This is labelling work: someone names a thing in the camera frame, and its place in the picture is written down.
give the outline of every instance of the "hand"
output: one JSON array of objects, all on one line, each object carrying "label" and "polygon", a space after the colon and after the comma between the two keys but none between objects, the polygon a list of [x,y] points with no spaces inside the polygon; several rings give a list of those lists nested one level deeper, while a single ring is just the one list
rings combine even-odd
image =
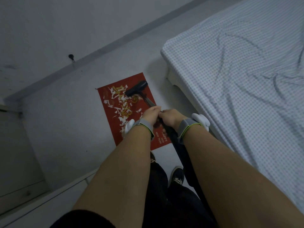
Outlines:
[{"label": "hand", "polygon": [[151,126],[153,126],[156,123],[158,113],[161,110],[161,106],[153,106],[143,113],[142,118],[146,119],[148,122],[150,122]]},{"label": "hand", "polygon": [[188,117],[182,115],[180,112],[178,112],[176,109],[166,109],[163,110],[163,112],[160,112],[158,114],[160,118],[163,119],[164,123],[167,126],[172,127],[177,132],[179,124],[182,120],[187,119]]}]

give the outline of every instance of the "shoe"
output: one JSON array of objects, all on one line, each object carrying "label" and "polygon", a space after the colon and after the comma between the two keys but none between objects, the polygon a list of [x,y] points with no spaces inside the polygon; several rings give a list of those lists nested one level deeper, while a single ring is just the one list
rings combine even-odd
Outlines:
[{"label": "shoe", "polygon": [[152,162],[156,162],[156,160],[155,160],[153,153],[150,151],[150,163],[152,163]]},{"label": "shoe", "polygon": [[182,185],[185,179],[183,168],[180,166],[176,166],[170,176],[169,183],[177,183]]}]

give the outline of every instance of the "red paper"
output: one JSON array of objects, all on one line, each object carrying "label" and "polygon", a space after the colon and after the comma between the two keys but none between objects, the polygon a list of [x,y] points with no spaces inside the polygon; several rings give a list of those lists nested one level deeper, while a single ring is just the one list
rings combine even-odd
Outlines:
[{"label": "red paper", "polygon": [[[144,111],[149,108],[141,97],[133,96],[128,98],[124,94],[126,90],[142,80],[146,80],[145,76],[143,73],[139,73],[97,89],[116,145],[123,140],[122,132],[127,122],[131,119],[139,120]],[[144,89],[143,93],[155,103],[149,86]],[[151,142],[151,150],[171,143],[162,130],[162,126],[153,130],[155,138]]]}]

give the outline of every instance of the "black pants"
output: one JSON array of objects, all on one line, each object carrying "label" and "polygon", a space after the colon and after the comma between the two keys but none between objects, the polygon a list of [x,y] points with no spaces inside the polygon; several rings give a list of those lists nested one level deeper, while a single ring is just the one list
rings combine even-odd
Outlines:
[{"label": "black pants", "polygon": [[158,163],[151,163],[142,227],[213,227],[198,196],[168,178]]}]

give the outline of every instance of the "wrist strap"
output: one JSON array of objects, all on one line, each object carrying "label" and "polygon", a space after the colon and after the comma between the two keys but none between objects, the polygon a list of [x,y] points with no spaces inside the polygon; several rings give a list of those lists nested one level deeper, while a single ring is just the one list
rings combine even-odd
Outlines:
[{"label": "wrist strap", "polygon": [[154,139],[154,133],[153,133],[153,126],[151,126],[150,122],[148,122],[146,119],[139,119],[138,121],[136,121],[134,123],[134,125],[132,126],[132,128],[134,126],[138,126],[138,125],[142,125],[144,127],[146,127],[149,131],[150,131],[150,134],[151,134],[151,141]]},{"label": "wrist strap", "polygon": [[191,118],[187,118],[187,119],[184,119],[181,121],[179,127],[178,127],[178,130],[177,130],[177,135],[178,135],[178,142],[180,144],[184,144],[183,142],[183,136],[185,135],[185,133],[187,132],[187,130],[195,125],[195,124],[199,124],[201,125],[200,123],[198,123],[197,121],[195,121],[194,119],[191,119]]}]

